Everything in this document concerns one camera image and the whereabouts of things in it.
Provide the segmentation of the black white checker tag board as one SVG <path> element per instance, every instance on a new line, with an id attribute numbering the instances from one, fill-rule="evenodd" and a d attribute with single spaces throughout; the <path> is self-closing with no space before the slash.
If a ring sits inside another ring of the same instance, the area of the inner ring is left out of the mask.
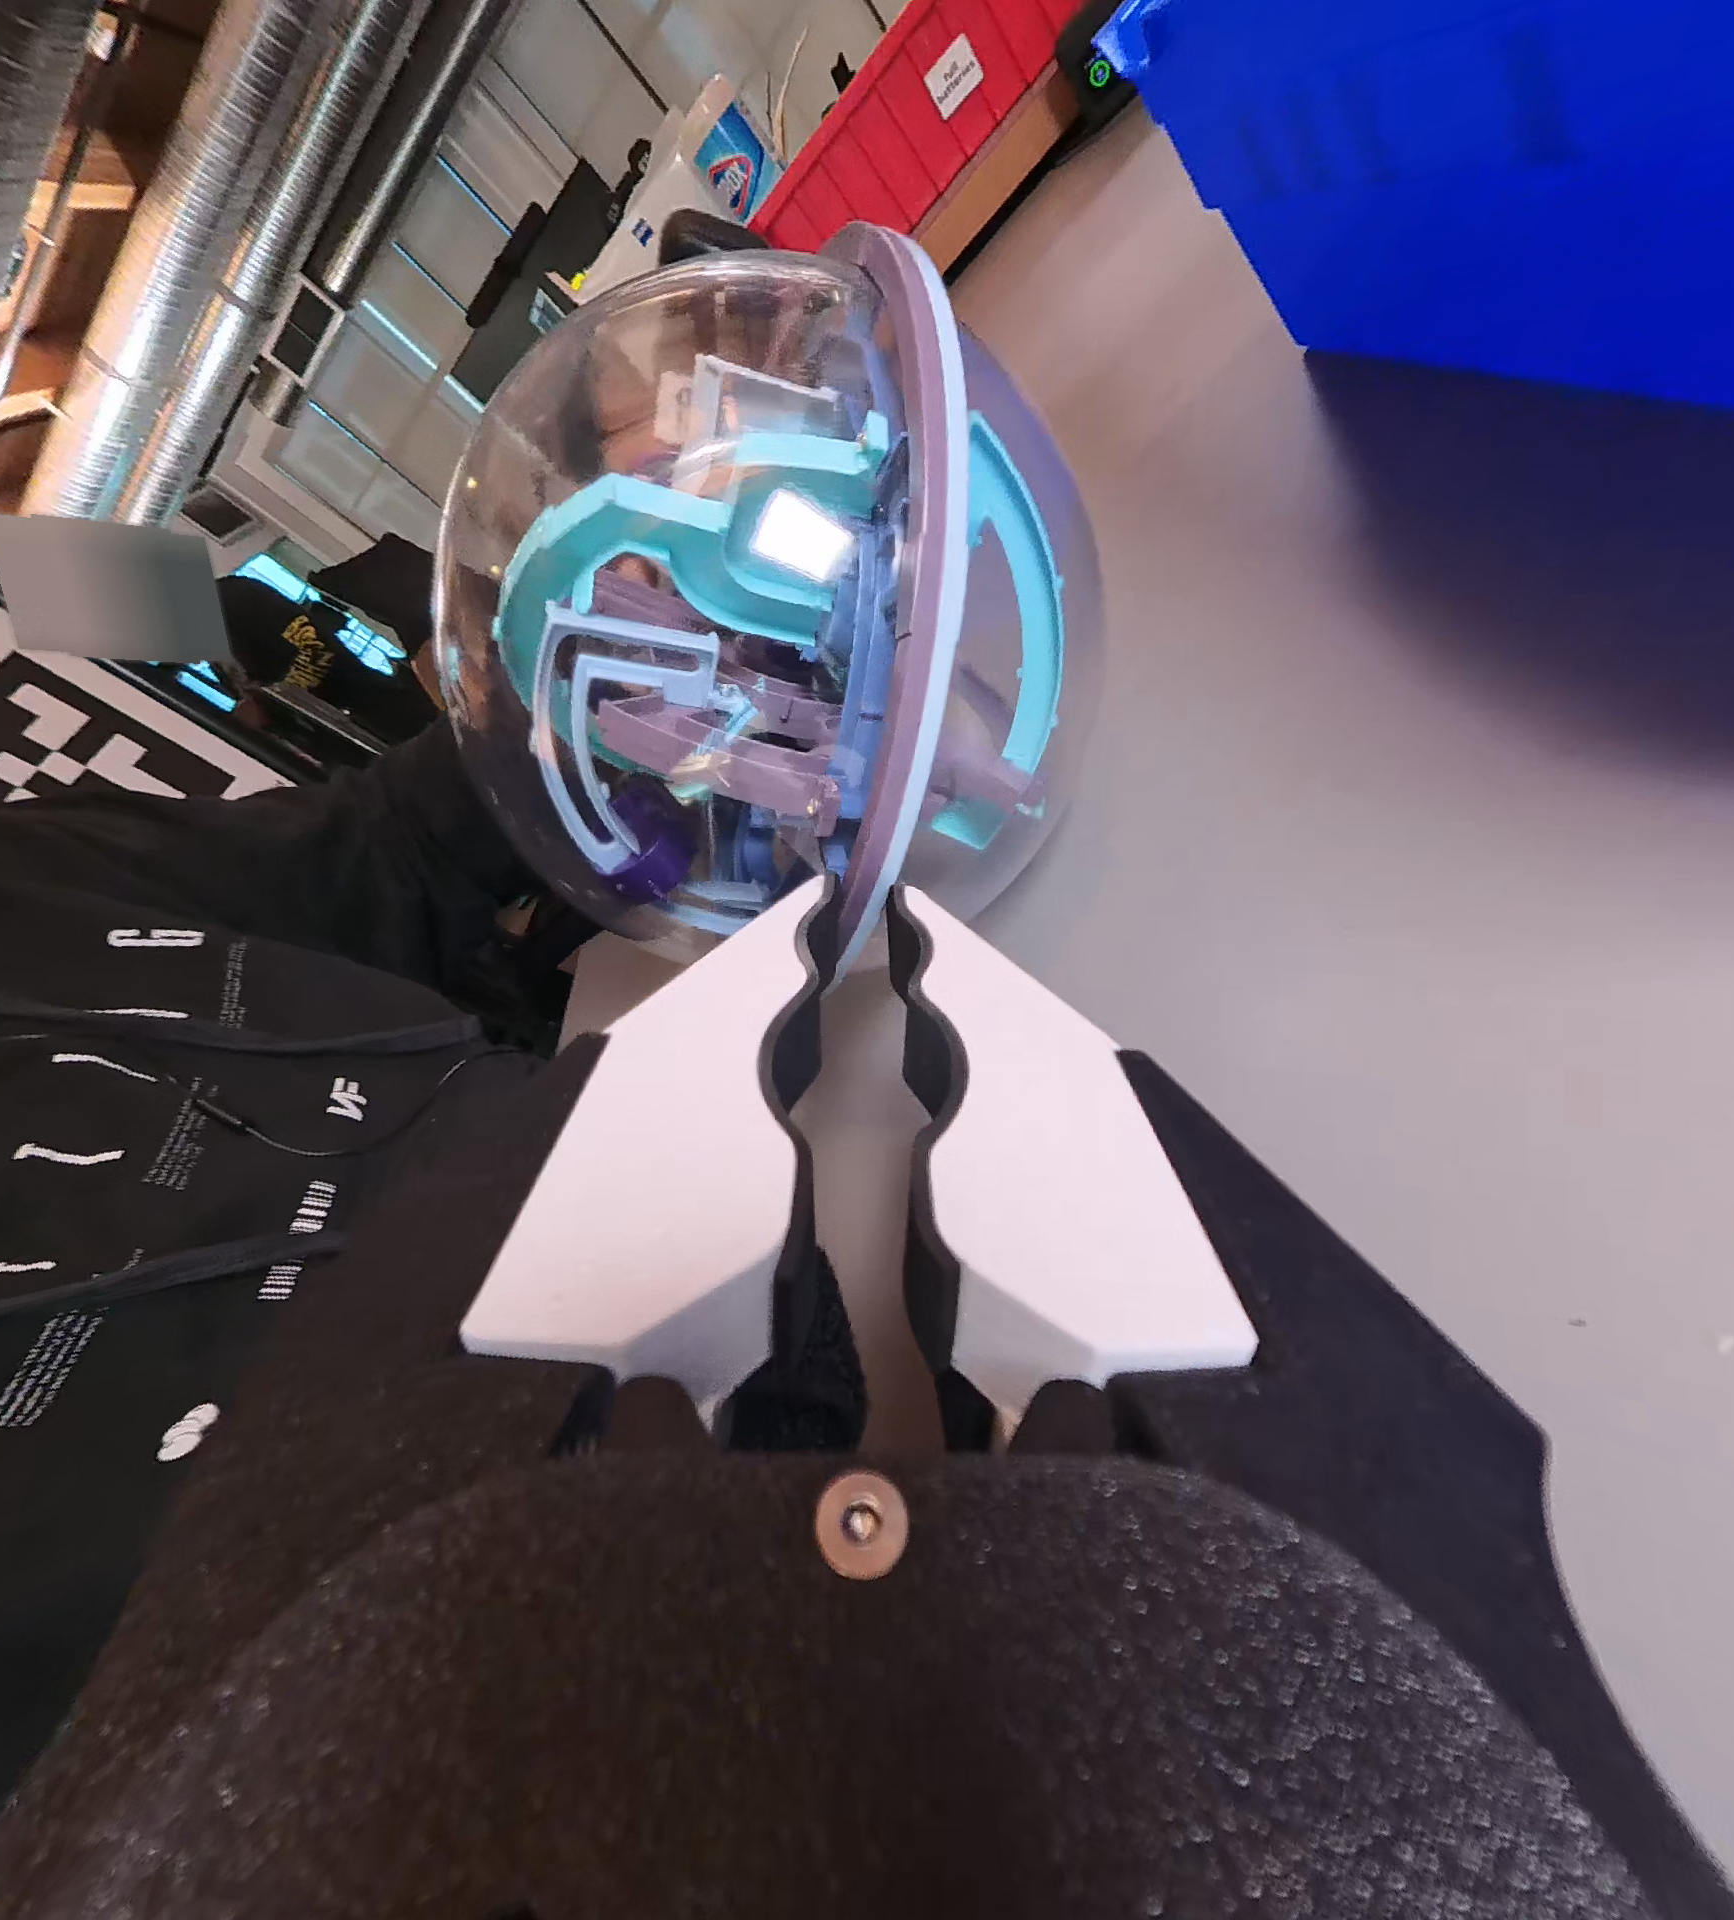
<path id="1" fill-rule="evenodd" d="M 0 609 L 0 806 L 251 799 L 290 778 L 112 667 L 15 650 Z"/>

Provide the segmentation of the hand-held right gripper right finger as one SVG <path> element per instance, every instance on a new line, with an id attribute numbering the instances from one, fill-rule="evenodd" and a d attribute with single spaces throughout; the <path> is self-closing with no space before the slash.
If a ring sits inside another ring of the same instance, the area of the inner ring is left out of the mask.
<path id="1" fill-rule="evenodd" d="M 947 1444 L 1059 1382 L 1232 1372 L 1259 1331 L 1129 1058 L 927 892 L 886 906 L 912 1143 L 904 1302 Z"/>

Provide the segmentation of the black battery charger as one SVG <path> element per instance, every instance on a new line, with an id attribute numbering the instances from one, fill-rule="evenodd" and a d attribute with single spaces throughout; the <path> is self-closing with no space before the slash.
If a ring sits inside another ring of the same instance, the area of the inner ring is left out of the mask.
<path id="1" fill-rule="evenodd" d="M 1079 3 L 1053 42 L 1077 117 L 1095 127 L 1135 95 L 1162 42 L 1167 3 Z"/>

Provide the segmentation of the black jacket yellow print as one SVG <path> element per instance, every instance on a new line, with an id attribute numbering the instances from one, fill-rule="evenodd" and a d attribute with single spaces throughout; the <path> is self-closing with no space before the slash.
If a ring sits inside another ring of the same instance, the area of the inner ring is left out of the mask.
<path id="1" fill-rule="evenodd" d="M 230 660 L 251 685 L 305 694 L 400 746 L 441 713 L 420 675 L 434 578 L 434 555 L 396 534 L 307 575 L 260 557 L 216 582 Z"/>

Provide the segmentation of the blue plastic bin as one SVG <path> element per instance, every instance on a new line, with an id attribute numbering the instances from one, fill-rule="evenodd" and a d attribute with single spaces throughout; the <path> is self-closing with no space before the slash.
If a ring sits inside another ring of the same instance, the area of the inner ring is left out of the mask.
<path id="1" fill-rule="evenodd" d="M 1303 349 L 1734 411 L 1734 3 L 1121 4 Z"/>

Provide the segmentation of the white wipes canister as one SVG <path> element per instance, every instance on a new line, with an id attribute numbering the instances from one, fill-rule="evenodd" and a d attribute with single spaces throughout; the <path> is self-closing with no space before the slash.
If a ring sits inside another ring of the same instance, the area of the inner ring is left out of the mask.
<path id="1" fill-rule="evenodd" d="M 776 143 L 730 78 L 711 73 L 679 123 L 679 151 L 718 213 L 749 229 L 785 176 Z"/>

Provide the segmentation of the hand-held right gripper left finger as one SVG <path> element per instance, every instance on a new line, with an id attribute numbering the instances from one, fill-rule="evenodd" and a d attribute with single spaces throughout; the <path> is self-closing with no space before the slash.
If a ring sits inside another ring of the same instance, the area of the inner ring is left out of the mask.
<path id="1" fill-rule="evenodd" d="M 460 1321 L 471 1356 L 667 1379 L 718 1419 L 808 1336 L 827 880 L 809 878 L 599 1036 Z"/>

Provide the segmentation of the red plastic crate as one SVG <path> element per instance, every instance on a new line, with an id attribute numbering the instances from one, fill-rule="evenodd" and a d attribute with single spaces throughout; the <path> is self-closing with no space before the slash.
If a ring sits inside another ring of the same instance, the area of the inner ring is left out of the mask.
<path id="1" fill-rule="evenodd" d="M 1095 127 L 1077 117 L 1053 60 L 1074 7 L 906 4 L 752 229 L 785 254 L 817 254 L 843 227 L 880 227 L 954 273 L 1053 163 L 1121 117 Z"/>

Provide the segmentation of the clear plastic maze ball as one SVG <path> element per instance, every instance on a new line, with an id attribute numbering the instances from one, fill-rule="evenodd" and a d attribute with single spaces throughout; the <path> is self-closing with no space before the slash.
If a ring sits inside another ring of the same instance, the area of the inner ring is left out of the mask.
<path id="1" fill-rule="evenodd" d="M 710 252 L 580 305 L 469 433 L 437 675 L 544 892 L 686 965 L 808 880 L 837 965 L 899 883 L 963 919 L 1069 813 L 1097 541 L 906 235 Z"/>

